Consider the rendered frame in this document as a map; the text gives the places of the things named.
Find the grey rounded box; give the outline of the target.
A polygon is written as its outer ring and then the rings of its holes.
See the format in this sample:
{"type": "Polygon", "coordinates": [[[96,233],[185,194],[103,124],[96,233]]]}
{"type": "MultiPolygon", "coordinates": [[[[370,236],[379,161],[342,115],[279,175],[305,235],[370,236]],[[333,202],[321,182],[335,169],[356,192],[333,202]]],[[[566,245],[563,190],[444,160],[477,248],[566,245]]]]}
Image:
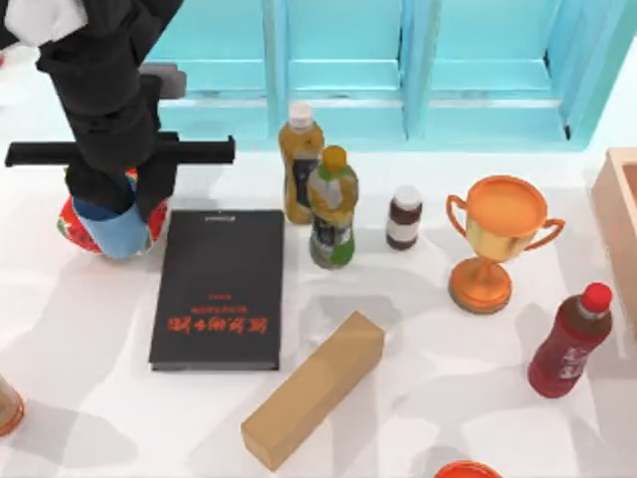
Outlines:
{"type": "Polygon", "coordinates": [[[186,74],[175,64],[144,63],[139,68],[141,84],[156,99],[178,100],[186,93],[186,74]]]}

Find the yellow bottle with white cap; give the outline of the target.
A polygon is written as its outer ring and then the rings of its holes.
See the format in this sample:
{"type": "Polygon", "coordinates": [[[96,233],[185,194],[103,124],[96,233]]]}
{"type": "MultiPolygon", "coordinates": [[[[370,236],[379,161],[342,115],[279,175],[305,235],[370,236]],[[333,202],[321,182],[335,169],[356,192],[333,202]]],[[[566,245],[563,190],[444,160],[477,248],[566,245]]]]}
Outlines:
{"type": "Polygon", "coordinates": [[[307,187],[312,171],[319,164],[324,136],[308,103],[290,105],[288,120],[279,132],[279,147],[285,165],[286,216],[294,224],[310,224],[312,212],[307,187]]]}

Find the black book with red lettering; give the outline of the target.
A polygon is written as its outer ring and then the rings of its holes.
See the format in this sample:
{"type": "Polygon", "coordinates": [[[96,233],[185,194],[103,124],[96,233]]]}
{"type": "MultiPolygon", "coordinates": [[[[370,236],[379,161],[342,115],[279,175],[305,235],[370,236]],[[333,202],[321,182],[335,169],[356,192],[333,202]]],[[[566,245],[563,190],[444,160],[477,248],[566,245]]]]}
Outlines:
{"type": "Polygon", "coordinates": [[[149,350],[151,368],[278,369],[284,241],[280,210],[173,212],[149,350]]]}

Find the green bottle with yellow cap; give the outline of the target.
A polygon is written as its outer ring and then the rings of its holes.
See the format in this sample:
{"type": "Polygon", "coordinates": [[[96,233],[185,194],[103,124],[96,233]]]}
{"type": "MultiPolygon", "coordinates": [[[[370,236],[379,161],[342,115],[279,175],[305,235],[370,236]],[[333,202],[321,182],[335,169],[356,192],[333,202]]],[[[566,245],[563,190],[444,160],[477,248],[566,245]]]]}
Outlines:
{"type": "Polygon", "coordinates": [[[354,211],[358,201],[358,178],[339,145],[326,147],[310,174],[308,196],[312,213],[310,252],[324,269],[340,269],[353,257],[354,211]]]}

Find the light blue rack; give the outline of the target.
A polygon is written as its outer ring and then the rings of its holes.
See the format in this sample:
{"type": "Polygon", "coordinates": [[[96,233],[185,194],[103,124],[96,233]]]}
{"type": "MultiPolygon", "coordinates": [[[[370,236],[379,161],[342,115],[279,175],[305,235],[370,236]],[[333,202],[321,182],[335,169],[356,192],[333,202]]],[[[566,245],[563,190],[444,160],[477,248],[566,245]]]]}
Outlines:
{"type": "Polygon", "coordinates": [[[186,138],[277,136],[303,101],[362,150],[585,148],[637,0],[184,0],[149,53],[186,74],[186,138]]]}

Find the small brown bottle white cap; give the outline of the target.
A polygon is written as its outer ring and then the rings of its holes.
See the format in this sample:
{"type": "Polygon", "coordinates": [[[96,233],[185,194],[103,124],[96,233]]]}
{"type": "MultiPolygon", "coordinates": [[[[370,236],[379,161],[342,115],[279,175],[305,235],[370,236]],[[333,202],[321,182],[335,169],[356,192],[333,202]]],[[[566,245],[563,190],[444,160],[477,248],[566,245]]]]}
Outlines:
{"type": "Polygon", "coordinates": [[[423,210],[422,195],[412,185],[399,186],[389,204],[386,242],[394,250],[407,250],[418,239],[423,210]]]}

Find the orange cup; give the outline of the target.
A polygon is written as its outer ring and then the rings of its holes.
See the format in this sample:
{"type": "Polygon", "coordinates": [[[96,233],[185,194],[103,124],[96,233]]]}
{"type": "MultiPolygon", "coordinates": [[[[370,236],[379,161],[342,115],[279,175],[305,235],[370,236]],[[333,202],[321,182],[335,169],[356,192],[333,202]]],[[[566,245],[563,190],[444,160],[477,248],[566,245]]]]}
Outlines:
{"type": "Polygon", "coordinates": [[[20,393],[0,375],[0,437],[19,426],[24,417],[24,406],[20,393]]]}

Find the tan cardboard box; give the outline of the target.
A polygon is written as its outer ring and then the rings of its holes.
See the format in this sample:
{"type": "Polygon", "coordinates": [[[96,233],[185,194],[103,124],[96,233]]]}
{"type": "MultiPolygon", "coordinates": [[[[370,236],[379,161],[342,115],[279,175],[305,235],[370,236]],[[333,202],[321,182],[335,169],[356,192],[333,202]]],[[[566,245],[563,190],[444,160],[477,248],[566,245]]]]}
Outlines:
{"type": "Polygon", "coordinates": [[[385,331],[352,313],[241,424],[247,450],[275,472],[379,363],[385,331]]]}

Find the orange and gold trophy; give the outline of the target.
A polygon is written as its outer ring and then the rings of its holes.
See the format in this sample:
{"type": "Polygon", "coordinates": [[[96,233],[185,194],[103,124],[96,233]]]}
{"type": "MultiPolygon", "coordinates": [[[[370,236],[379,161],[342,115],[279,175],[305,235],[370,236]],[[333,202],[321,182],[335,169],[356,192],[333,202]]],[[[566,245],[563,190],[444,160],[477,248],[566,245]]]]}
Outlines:
{"type": "Polygon", "coordinates": [[[503,264],[548,244],[565,226],[564,220],[549,218],[547,212],[544,196],[510,175],[477,181],[465,198],[447,196],[447,217],[474,252],[450,273],[449,293],[460,308],[489,315],[507,305],[513,285],[503,264]]]}

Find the red-orange round object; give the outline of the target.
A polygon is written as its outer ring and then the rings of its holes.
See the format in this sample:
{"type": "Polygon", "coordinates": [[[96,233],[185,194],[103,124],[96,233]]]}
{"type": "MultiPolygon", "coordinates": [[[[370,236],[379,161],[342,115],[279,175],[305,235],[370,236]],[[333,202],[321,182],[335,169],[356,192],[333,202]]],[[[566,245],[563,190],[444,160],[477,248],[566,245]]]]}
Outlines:
{"type": "Polygon", "coordinates": [[[484,463],[459,460],[441,467],[433,478],[503,478],[503,476],[484,463]]]}

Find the red bottle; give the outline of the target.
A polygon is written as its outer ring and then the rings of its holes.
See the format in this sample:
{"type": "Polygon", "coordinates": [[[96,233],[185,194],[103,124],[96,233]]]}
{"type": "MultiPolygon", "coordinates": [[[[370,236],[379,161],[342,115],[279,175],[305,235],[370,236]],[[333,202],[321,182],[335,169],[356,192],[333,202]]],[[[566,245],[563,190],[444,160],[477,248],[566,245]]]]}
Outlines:
{"type": "Polygon", "coordinates": [[[572,391],[590,354],[612,330],[612,298],[607,285],[594,282],[559,305],[553,326],[528,367],[529,383],[538,394],[560,398],[572,391]]]}

